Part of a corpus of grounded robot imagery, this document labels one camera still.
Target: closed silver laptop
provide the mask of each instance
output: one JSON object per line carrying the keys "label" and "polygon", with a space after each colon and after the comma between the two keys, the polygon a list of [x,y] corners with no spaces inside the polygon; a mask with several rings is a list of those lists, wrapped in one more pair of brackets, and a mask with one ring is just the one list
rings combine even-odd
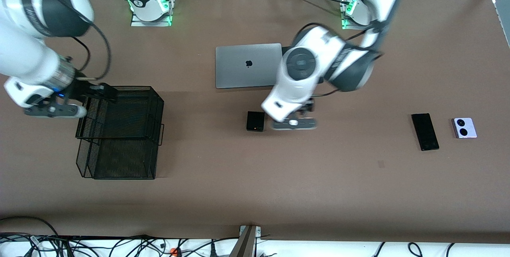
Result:
{"label": "closed silver laptop", "polygon": [[279,43],[216,47],[216,88],[274,86],[281,61]]}

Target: robotic arm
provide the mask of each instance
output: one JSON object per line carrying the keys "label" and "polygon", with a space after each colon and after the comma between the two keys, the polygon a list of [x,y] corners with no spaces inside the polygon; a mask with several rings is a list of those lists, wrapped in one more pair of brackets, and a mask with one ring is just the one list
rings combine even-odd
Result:
{"label": "robotic arm", "polygon": [[[46,37],[79,37],[90,27],[89,0],[0,0],[0,74],[10,76],[4,88],[25,114],[81,118],[85,108],[68,104],[85,96],[115,100],[107,84],[87,82],[70,61],[44,44]],[[138,18],[153,21],[168,11],[161,0],[129,0]],[[82,19],[77,11],[88,21]],[[57,97],[64,99],[58,103]]]}
{"label": "robotic arm", "polygon": [[[284,54],[277,84],[262,103],[269,116],[286,124],[283,129],[299,128],[301,122],[294,118],[295,112],[309,101],[321,77],[341,92],[358,90],[368,81],[398,0],[362,1],[372,22],[359,46],[344,41],[324,25],[312,23],[297,34],[292,48]],[[312,25],[316,27],[304,30]]]}

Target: small black phone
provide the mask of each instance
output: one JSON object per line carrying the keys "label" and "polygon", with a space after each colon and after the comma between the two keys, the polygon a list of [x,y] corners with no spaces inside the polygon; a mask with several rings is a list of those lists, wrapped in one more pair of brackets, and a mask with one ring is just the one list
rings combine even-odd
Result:
{"label": "small black phone", "polygon": [[266,120],[265,112],[248,112],[248,119],[246,120],[246,130],[264,131],[265,120]]}
{"label": "small black phone", "polygon": [[422,151],[439,149],[430,114],[411,115]]}

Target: black wire mesh basket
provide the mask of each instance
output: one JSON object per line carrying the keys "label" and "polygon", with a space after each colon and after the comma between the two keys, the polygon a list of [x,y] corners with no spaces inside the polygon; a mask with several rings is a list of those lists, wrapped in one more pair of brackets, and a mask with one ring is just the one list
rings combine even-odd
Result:
{"label": "black wire mesh basket", "polygon": [[150,86],[115,86],[116,103],[87,98],[76,165],[92,179],[155,179],[164,101]]}

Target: smartphone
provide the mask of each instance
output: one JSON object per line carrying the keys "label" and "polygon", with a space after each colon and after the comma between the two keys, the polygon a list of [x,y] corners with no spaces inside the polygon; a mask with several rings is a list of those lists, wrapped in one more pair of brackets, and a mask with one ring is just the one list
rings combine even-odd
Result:
{"label": "smartphone", "polygon": [[422,151],[439,149],[430,114],[411,115]]}
{"label": "smartphone", "polygon": [[265,112],[248,112],[248,118],[246,120],[246,130],[264,131],[265,121],[266,121]]}

